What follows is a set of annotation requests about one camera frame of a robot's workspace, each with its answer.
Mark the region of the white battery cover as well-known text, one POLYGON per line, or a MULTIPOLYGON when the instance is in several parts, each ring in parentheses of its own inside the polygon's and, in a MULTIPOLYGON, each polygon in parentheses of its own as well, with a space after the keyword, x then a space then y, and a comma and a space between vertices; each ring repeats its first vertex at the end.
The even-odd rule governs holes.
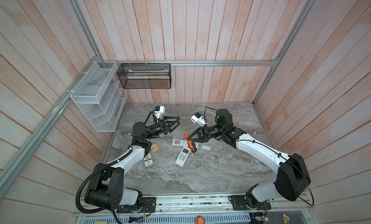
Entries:
POLYGON ((210 147, 208 147, 208 146, 205 146, 205 145, 203 145, 203 146, 202 146, 202 149, 204 149, 204 150, 208 150, 208 151, 210 151, 210 150, 211 150, 211 148, 210 148, 210 147))

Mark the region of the orange handled screwdriver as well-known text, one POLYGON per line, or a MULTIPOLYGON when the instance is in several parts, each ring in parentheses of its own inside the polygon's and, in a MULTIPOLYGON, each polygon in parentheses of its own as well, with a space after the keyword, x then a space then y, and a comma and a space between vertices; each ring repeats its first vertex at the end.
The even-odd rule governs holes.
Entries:
POLYGON ((196 153, 197 152, 196 144, 194 142, 188 140, 189 134, 185 131, 181 121, 179 121, 179 123, 180 123, 180 125, 181 125, 181 127, 184 131, 184 136, 186 138, 187 145, 188 145, 189 149, 191 150, 192 153, 196 153))

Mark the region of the white TV remote control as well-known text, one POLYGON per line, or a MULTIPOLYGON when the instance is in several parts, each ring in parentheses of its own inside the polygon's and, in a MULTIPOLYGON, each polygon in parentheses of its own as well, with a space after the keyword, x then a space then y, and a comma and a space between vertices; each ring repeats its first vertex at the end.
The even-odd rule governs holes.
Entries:
POLYGON ((189 147, 188 142, 186 140, 179 140, 179 139, 173 139, 172 146, 189 147))

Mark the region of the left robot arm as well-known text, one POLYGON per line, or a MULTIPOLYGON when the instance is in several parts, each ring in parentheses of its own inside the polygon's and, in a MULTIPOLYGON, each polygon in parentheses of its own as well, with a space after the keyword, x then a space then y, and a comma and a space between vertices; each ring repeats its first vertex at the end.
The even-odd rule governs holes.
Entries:
POLYGON ((114 212, 117 208, 128 207, 141 211, 142 192, 124 187, 125 174, 151 151, 151 139, 160 134, 172 133, 180 125, 180 117, 164 116, 153 125, 136 122, 132 128, 132 142, 128 150, 110 163, 99 163, 80 185, 75 204, 82 213, 96 213, 103 210, 114 212))

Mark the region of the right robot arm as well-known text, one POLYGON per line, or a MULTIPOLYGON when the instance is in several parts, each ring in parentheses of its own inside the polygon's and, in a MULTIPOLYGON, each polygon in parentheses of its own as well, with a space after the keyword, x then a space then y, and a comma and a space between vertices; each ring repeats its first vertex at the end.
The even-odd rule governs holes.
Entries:
POLYGON ((226 144, 250 154, 268 166, 276 179, 265 184, 253 185, 244 196, 245 206, 250 210, 259 209, 263 203, 275 198, 296 201, 302 192, 308 190, 311 178, 304 159, 299 154, 289 155, 256 140, 246 131, 233 124, 232 114, 227 109, 215 112, 215 125, 208 126, 205 113, 195 113, 192 122, 199 128, 186 138, 193 143, 206 143, 210 139, 226 144))

